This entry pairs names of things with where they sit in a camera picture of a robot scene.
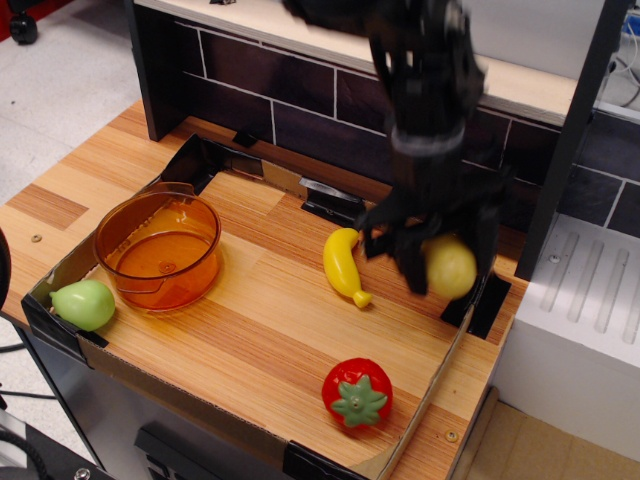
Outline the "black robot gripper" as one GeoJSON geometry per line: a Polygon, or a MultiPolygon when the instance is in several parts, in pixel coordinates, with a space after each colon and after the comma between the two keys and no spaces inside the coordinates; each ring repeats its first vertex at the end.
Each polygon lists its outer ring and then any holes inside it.
{"type": "Polygon", "coordinates": [[[492,269],[498,248],[501,204],[510,172],[463,167],[465,129],[443,135],[391,130],[393,186],[389,195],[358,218],[366,256],[393,256],[410,291],[428,294],[422,241],[459,232],[472,250],[480,276],[492,269]]]}

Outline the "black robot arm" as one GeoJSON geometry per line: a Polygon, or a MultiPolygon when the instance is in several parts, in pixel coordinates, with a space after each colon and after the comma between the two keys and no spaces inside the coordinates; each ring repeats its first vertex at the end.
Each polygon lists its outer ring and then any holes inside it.
{"type": "Polygon", "coordinates": [[[289,1],[307,24],[366,38],[391,104],[392,189],[355,223],[368,257],[391,256],[411,291],[466,296],[497,253],[511,173],[462,166],[484,91],[456,1],[289,1]]]}

